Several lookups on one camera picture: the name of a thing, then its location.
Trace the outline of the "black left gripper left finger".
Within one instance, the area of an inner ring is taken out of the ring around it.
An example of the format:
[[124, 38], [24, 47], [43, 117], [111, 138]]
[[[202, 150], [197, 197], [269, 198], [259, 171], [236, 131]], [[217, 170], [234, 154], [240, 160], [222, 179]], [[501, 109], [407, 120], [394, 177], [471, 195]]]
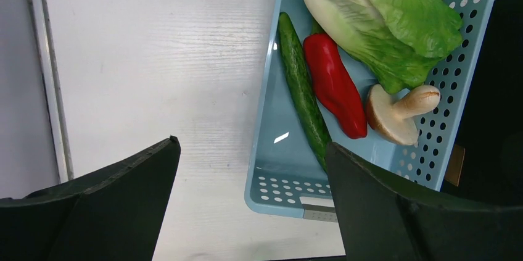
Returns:
[[1, 259], [151, 260], [180, 154], [170, 136], [66, 183], [1, 199]]

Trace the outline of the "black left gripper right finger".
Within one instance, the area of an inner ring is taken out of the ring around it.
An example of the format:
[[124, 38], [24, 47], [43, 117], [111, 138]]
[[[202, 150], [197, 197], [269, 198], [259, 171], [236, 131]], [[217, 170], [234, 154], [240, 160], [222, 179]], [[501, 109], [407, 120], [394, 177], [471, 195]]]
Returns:
[[337, 143], [328, 181], [348, 260], [521, 260], [522, 207], [429, 189]]

